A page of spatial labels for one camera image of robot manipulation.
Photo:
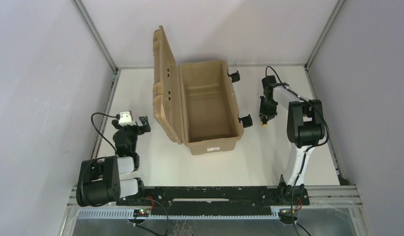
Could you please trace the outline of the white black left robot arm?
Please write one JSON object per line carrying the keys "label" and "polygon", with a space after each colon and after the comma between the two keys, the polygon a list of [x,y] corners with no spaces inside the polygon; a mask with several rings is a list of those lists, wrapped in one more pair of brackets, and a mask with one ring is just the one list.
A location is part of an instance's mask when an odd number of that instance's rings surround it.
{"label": "white black left robot arm", "polygon": [[151,131],[148,117],[139,117],[137,125],[127,114],[112,120],[115,155],[87,160],[81,163],[76,200],[81,207],[100,207],[109,202],[136,195],[143,184],[139,178],[121,180],[120,175],[135,172],[140,167],[136,152],[138,136]]}

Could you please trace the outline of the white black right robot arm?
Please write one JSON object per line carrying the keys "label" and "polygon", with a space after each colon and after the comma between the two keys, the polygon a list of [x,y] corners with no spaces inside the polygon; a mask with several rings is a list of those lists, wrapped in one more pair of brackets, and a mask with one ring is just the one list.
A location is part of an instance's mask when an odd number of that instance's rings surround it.
{"label": "white black right robot arm", "polygon": [[291,143],[288,164],[277,188],[281,201],[288,202],[306,194],[304,175],[310,156],[325,136],[322,103],[307,100],[290,89],[287,83],[263,85],[259,117],[263,125],[277,116],[281,105],[288,112],[287,138]]}

